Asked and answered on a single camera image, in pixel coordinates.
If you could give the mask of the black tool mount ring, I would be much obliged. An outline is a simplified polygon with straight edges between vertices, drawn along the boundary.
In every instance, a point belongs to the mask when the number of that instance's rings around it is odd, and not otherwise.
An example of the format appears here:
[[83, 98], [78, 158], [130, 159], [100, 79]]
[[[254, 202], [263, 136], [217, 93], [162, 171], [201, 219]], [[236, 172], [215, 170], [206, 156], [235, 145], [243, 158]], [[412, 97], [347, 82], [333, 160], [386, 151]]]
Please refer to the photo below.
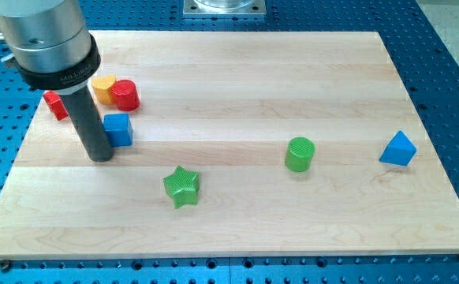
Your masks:
[[88, 55], [76, 65], [55, 73], [35, 73], [23, 68], [19, 63], [14, 66], [23, 81], [39, 90], [62, 90], [74, 87], [89, 79], [99, 68], [101, 57], [95, 38], [90, 34], [91, 49]]

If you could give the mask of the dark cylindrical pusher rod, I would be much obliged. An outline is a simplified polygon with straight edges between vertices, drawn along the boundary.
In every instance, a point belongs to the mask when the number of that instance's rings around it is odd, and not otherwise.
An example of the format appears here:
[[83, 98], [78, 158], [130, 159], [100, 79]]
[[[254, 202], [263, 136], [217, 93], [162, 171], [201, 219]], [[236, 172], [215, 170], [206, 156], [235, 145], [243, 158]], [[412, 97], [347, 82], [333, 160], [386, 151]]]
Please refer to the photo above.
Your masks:
[[89, 159], [94, 162], [111, 160], [114, 149], [88, 87], [63, 89], [59, 95]]

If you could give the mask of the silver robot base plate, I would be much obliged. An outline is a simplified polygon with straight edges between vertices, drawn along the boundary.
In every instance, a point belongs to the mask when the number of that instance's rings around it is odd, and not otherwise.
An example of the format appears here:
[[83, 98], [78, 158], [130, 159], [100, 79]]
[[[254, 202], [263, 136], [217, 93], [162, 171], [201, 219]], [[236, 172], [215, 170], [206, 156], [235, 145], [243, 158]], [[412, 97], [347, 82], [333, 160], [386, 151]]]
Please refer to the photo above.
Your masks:
[[265, 0], [184, 0], [185, 16], [240, 16], [267, 13]]

